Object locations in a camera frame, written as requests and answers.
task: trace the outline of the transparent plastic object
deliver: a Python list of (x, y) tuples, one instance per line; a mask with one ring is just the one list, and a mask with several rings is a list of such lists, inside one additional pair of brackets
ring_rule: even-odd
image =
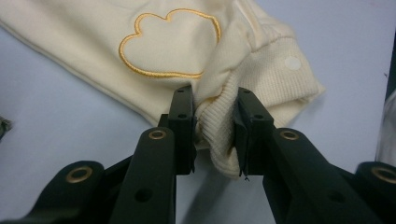
[(396, 91), (385, 102), (375, 159), (396, 167)]

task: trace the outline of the folded cloth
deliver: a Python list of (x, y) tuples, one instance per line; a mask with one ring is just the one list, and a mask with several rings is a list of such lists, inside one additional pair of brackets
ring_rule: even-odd
[(252, 0), (0, 1), (0, 24), (156, 124), (191, 85), (197, 145), (238, 177), (232, 145), (238, 87), (284, 126), (323, 92), (286, 24)]

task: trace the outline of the white table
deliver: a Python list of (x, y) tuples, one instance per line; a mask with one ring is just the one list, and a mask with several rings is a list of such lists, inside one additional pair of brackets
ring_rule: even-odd
[[(327, 88), (290, 127), (350, 172), (374, 160), (396, 2), (259, 3), (294, 28)], [(133, 154), (150, 125), (2, 29), (0, 40), (0, 115), (14, 121), (0, 143), (3, 220), (24, 216), (67, 164), (89, 160), (109, 167)], [(274, 223), (261, 178), (229, 180), (213, 168), (207, 152), (199, 152), (196, 167), (196, 174), (177, 178), (177, 223)]]

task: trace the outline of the white button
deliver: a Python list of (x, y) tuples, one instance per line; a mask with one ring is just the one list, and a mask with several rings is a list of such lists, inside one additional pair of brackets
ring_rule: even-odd
[(290, 70), (299, 70), (301, 68), (301, 61), (296, 57), (289, 56), (285, 59), (285, 65)]

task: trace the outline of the yellow embroidered outline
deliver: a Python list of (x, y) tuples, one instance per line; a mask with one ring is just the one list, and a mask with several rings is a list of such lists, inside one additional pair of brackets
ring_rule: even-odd
[(134, 21), (134, 34), (125, 36), (125, 38), (123, 38), (122, 41), (121, 41), (121, 43), (120, 43), (119, 55), (120, 55), (122, 61), (123, 61), (129, 68), (131, 68), (133, 71), (135, 71), (136, 73), (139, 73), (139, 74), (141, 74), (141, 75), (148, 76), (148, 77), (156, 77), (156, 78), (160, 78), (160, 77), (189, 77), (189, 78), (200, 78), (202, 72), (201, 72), (201, 73), (197, 73), (197, 74), (188, 74), (188, 73), (179, 73), (179, 72), (150, 72), (150, 71), (143, 70), (143, 69), (138, 68), (138, 67), (134, 66), (133, 64), (131, 64), (131, 63), (126, 59), (125, 54), (124, 54), (124, 52), (123, 52), (124, 47), (125, 47), (125, 44), (126, 44), (130, 39), (135, 38), (135, 37), (139, 37), (139, 36), (142, 35), (142, 32), (141, 32), (141, 30), (140, 30), (140, 22), (141, 22), (143, 19), (145, 19), (146, 17), (152, 16), (152, 17), (157, 17), (157, 18), (159, 18), (159, 19), (161, 19), (161, 20), (164, 20), (164, 21), (171, 21), (171, 20), (172, 20), (172, 15), (175, 14), (175, 13), (177, 13), (177, 12), (180, 12), (180, 11), (183, 11), (183, 12), (190, 12), (190, 13), (193, 13), (193, 14), (198, 15), (198, 16), (200, 16), (200, 17), (203, 17), (203, 18), (205, 18), (205, 19), (212, 20), (213, 26), (214, 26), (215, 29), (216, 29), (217, 43), (219, 43), (219, 41), (220, 41), (220, 39), (221, 39), (221, 30), (220, 30), (220, 26), (219, 26), (218, 20), (217, 20), (215, 17), (206, 15), (206, 14), (203, 13), (203, 12), (196, 11), (196, 10), (193, 10), (193, 9), (187, 9), (187, 8), (178, 8), (178, 9), (174, 9), (174, 10), (170, 11), (168, 14), (166, 14), (166, 17), (165, 17), (165, 18), (164, 18), (164, 17), (161, 17), (161, 16), (158, 16), (158, 15), (156, 15), (156, 14), (153, 14), (153, 13), (143, 13), (143, 14), (139, 15), (139, 16), (136, 18), (136, 20)]

